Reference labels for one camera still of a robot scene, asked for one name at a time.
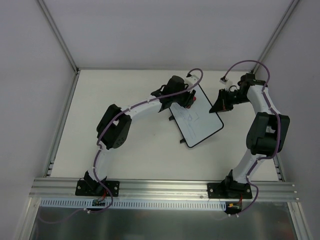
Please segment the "red bone-shaped eraser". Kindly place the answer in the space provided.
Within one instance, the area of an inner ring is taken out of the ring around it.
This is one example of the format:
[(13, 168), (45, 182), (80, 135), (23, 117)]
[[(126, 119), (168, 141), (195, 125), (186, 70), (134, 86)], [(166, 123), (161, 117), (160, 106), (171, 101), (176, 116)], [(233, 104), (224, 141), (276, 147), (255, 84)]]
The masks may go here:
[(197, 98), (195, 96), (192, 97), (192, 99), (190, 99), (187, 103), (187, 106), (185, 107), (186, 109), (190, 109), (191, 106), (194, 104), (194, 102), (197, 100)]

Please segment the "black-framed small whiteboard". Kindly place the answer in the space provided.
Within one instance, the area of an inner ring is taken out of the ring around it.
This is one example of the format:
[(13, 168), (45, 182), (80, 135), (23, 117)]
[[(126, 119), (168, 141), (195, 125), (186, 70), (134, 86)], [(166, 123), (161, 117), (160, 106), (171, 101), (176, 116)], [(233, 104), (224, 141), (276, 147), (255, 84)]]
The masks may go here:
[(171, 116), (182, 135), (179, 141), (193, 148), (223, 129), (224, 123), (217, 113), (210, 113), (212, 104), (200, 85), (195, 88), (195, 102), (190, 108), (173, 103), (169, 108)]

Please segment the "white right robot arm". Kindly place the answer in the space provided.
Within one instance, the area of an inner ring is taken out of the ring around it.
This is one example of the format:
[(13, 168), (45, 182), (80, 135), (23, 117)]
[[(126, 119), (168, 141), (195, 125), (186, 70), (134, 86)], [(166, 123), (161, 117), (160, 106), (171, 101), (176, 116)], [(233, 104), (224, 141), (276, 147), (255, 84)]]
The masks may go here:
[(239, 164), (220, 183), (207, 184), (210, 199), (251, 199), (250, 177), (265, 160), (273, 159), (284, 145), (290, 118), (281, 114), (270, 100), (266, 82), (246, 73), (238, 90), (219, 90), (210, 113), (228, 112), (234, 105), (251, 103), (255, 118), (246, 136), (247, 150)]

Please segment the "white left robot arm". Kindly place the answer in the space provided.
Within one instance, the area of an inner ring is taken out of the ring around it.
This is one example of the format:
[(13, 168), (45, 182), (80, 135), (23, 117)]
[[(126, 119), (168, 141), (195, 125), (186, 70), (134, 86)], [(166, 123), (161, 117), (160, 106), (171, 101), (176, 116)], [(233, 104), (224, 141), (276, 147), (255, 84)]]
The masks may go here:
[(98, 151), (91, 169), (87, 170), (84, 177), (78, 181), (77, 194), (79, 196), (108, 195), (111, 188), (107, 184), (107, 175), (98, 171), (98, 166), (103, 163), (99, 159), (102, 152), (117, 149), (123, 145), (134, 120), (151, 113), (162, 112), (170, 108), (173, 103), (177, 103), (185, 109), (190, 108), (196, 99), (194, 88), (201, 80), (190, 73), (185, 79), (173, 75), (167, 84), (153, 91), (142, 102), (128, 107), (110, 105), (96, 127)]

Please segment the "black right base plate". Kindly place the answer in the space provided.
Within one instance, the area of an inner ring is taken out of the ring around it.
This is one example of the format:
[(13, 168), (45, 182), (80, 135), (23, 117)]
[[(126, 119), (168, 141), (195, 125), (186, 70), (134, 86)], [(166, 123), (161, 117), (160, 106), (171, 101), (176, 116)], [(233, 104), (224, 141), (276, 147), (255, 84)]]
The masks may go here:
[(207, 194), (209, 199), (252, 199), (251, 187), (248, 183), (224, 182), (207, 184)]

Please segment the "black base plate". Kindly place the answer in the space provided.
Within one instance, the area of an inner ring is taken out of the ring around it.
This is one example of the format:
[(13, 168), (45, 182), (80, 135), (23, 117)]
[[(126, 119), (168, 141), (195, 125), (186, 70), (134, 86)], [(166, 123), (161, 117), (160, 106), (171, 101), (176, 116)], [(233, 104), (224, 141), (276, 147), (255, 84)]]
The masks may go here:
[(207, 194), (209, 199), (252, 199), (251, 187), (248, 183), (224, 182), (207, 184)]
[(102, 183), (108, 188), (109, 191), (107, 191), (105, 187), (95, 180), (85, 180), (84, 178), (81, 178), (77, 181), (75, 195), (85, 197), (102, 197), (105, 194), (107, 197), (109, 197), (111, 193), (113, 197), (119, 196), (119, 181), (103, 180)]

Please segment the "aluminium right corner post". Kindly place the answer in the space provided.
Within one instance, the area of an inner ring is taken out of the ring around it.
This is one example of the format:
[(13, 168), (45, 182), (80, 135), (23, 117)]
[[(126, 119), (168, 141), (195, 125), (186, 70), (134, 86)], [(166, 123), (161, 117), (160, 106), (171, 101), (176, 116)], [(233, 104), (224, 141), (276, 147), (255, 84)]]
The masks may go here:
[(257, 59), (258, 62), (263, 63), (266, 60), (268, 54), (271, 52), (278, 37), (281, 35), (283, 29), (285, 28), (286, 24), (288, 23), (288, 21), (292, 17), (294, 11), (296, 10), (296, 8), (298, 7), (300, 2), (301, 2), (300, 0), (291, 0), (289, 2), (288, 7), (285, 9), (282, 17), (280, 18), (279, 22), (277, 23), (274, 31), (272, 32), (270, 38), (268, 39), (266, 45), (264, 46), (261, 54), (259, 55), (259, 57)]

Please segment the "aluminium corner post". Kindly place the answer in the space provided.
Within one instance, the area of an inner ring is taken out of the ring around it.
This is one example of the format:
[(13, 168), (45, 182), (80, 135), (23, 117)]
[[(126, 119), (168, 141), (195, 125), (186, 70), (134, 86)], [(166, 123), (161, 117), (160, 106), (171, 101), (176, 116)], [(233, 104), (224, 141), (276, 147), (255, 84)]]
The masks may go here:
[(272, 32), (270, 38), (268, 39), (266, 45), (264, 46), (261, 54), (259, 55), (259, 57), (257, 59), (258, 62), (263, 63), (266, 60), (268, 54), (271, 52), (278, 37), (281, 35), (283, 29), (285, 28), (286, 24), (288, 23), (288, 21), (292, 17), (294, 11), (296, 10), (296, 8), (298, 7), (300, 2), (301, 2), (300, 0), (291, 0), (289, 2), (288, 7), (285, 9), (282, 17), (280, 18), (279, 22), (277, 23), (274, 31)]
[(67, 47), (67, 44), (56, 24), (56, 21), (54, 20), (46, 2), (44, 0), (36, 0), (35, 1), (37, 3), (37, 5), (39, 6), (39, 9), (41, 10), (41, 12), (44, 15), (44, 18), (46, 19), (49, 28), (51, 29), (54, 37), (56, 38), (60, 48), (62, 49), (65, 57), (67, 58), (67, 61), (69, 63), (69, 65), (71, 66), (72, 70), (77, 73), (79, 71), (79, 67), (77, 66), (69, 48)]

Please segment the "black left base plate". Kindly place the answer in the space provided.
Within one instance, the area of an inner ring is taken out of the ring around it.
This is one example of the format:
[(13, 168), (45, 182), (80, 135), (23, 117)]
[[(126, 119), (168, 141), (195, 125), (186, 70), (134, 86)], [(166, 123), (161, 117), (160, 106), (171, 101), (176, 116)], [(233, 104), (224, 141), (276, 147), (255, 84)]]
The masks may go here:
[(77, 181), (75, 195), (85, 197), (102, 197), (105, 194), (107, 197), (109, 197), (111, 193), (113, 197), (119, 196), (119, 181), (103, 180), (102, 183), (108, 188), (109, 191), (107, 191), (105, 187), (95, 180), (85, 180), (84, 178), (81, 178)]

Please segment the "aluminium left corner post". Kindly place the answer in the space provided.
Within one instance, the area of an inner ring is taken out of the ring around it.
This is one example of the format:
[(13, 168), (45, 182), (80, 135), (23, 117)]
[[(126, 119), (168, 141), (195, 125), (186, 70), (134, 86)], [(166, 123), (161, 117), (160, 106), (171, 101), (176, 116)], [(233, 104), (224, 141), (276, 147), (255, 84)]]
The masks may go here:
[(56, 21), (54, 20), (46, 2), (44, 0), (36, 0), (35, 1), (37, 3), (37, 5), (39, 6), (39, 9), (41, 10), (41, 12), (44, 15), (44, 18), (46, 19), (49, 28), (51, 29), (54, 37), (56, 38), (60, 48), (62, 49), (65, 57), (67, 58), (67, 61), (69, 63), (69, 65), (71, 66), (72, 70), (77, 73), (79, 71), (79, 67), (77, 66), (69, 48), (67, 47), (67, 44), (56, 24)]

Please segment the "aluminium mounting rail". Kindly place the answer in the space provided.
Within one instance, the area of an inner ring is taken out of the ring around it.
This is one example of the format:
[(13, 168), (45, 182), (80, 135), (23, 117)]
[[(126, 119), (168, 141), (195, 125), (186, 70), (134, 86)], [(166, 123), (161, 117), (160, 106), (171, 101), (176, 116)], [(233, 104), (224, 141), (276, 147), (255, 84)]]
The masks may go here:
[[(76, 196), (77, 178), (36, 178), (33, 181), (30, 197), (38, 198), (94, 198), (95, 196)], [(143, 180), (111, 179), (119, 181), (118, 200), (173, 200), (198, 201), (221, 200), (210, 199), (207, 192), (208, 183), (218, 181), (201, 180)], [(252, 198), (260, 202), (299, 202), (299, 193), (292, 182), (258, 181), (251, 186)]]

